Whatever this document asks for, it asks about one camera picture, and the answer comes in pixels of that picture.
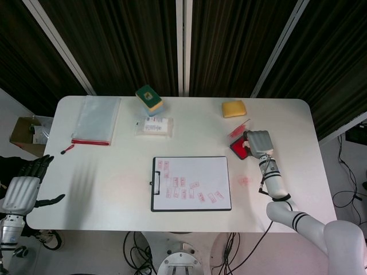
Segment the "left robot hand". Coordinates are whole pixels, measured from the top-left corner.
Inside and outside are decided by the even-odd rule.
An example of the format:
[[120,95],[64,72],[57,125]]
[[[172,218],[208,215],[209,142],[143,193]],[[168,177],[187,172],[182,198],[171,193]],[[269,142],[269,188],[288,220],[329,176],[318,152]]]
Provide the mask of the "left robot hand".
[[37,199],[42,181],[53,159],[54,157],[50,155],[35,160],[1,157],[3,213],[26,216],[34,208],[56,204],[65,197],[65,194],[61,194],[53,199]]

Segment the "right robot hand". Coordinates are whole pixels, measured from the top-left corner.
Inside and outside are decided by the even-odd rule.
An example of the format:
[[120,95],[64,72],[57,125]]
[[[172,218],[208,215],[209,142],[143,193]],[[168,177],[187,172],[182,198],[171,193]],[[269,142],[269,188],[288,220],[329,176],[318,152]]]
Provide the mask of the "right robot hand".
[[251,155],[260,159],[264,155],[271,156],[274,153],[274,147],[268,131],[245,131],[244,139],[249,144]]

